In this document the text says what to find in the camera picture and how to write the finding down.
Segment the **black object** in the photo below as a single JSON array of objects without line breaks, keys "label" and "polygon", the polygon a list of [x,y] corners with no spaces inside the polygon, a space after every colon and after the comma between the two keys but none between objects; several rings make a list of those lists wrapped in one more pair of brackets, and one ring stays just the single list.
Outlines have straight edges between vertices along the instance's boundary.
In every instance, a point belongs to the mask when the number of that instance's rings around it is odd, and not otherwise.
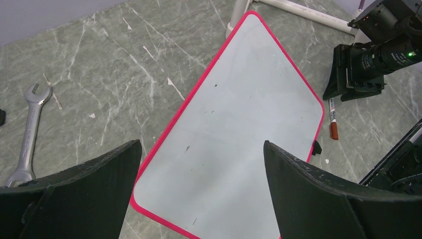
[{"label": "black object", "polygon": [[282,239],[421,237],[421,196],[349,182],[268,141],[264,161]]},{"label": "black object", "polygon": [[6,111],[0,109],[0,126],[2,126],[4,122],[6,122]]},{"label": "black object", "polygon": [[322,148],[321,145],[318,143],[318,141],[314,141],[314,147],[312,149],[312,155],[315,156],[317,154],[321,154],[322,153]]},{"label": "black object", "polygon": [[0,238],[117,239],[141,155],[133,140],[59,173],[0,188]]},{"label": "black object", "polygon": [[372,169],[360,184],[422,195],[422,120]]},{"label": "black object", "polygon": [[422,61],[420,0],[377,0],[349,26],[372,41],[335,47],[324,100],[378,95],[384,89],[384,75]]}]

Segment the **open-end wrench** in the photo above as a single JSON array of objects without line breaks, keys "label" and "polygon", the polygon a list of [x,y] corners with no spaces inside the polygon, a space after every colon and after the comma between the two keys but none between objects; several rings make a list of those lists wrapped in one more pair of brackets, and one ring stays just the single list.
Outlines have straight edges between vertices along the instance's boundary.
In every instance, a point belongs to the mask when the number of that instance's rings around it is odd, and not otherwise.
[{"label": "open-end wrench", "polygon": [[19,162],[15,171],[6,180],[7,187],[10,187],[16,181],[27,182],[35,179],[32,171],[32,155],[34,154],[39,117],[42,106],[50,99],[53,93],[51,87],[48,87],[44,93],[36,95],[35,91],[37,88],[38,84],[34,84],[25,92],[25,99],[29,103],[28,119],[26,120],[22,147],[20,148]]}]

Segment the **white metal frame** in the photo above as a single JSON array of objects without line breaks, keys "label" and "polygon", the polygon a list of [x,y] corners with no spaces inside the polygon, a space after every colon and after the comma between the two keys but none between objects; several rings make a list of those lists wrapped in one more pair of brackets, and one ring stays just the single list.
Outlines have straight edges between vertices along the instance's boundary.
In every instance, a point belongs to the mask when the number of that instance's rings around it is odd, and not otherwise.
[{"label": "white metal frame", "polygon": [[[319,22],[321,24],[330,26],[332,28],[344,31],[346,33],[356,35],[357,29],[347,26],[347,21],[338,19],[336,17],[327,15],[325,13],[310,9],[308,7],[302,6],[300,4],[288,1],[288,0],[254,0],[261,1],[266,4],[278,7],[285,11],[294,13],[296,15],[305,17],[309,20]],[[252,0],[236,0],[234,4],[233,13],[231,15],[231,20],[227,24],[226,37],[231,33],[234,26],[239,22],[240,18],[247,11],[249,4]]]}]

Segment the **wrench handle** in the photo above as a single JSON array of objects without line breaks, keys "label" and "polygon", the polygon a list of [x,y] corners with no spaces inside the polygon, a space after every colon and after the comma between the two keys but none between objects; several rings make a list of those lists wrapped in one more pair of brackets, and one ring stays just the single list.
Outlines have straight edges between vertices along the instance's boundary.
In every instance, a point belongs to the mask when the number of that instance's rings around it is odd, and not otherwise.
[{"label": "wrench handle", "polygon": [[25,133],[23,134],[22,147],[17,164],[18,169],[25,169],[32,172],[32,155],[34,154],[41,108],[41,104],[29,103],[28,118],[26,120]]}]

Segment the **marble table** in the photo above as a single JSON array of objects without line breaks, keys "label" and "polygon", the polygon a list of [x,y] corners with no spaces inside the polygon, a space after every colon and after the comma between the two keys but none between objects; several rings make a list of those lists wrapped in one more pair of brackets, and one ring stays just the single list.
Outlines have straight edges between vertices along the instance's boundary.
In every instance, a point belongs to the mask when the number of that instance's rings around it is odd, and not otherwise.
[{"label": "marble table", "polygon": [[[350,20],[332,0],[297,3]],[[136,0],[0,47],[0,182],[15,169],[33,83],[54,88],[39,124],[33,169],[59,172],[131,139],[148,152],[225,40],[233,1]],[[332,50],[350,35],[254,2],[315,92],[322,98]],[[422,117],[422,75],[413,69],[386,77],[379,96],[336,99],[339,141],[325,115],[310,163],[353,182]],[[121,239],[181,235],[128,207]]]}]

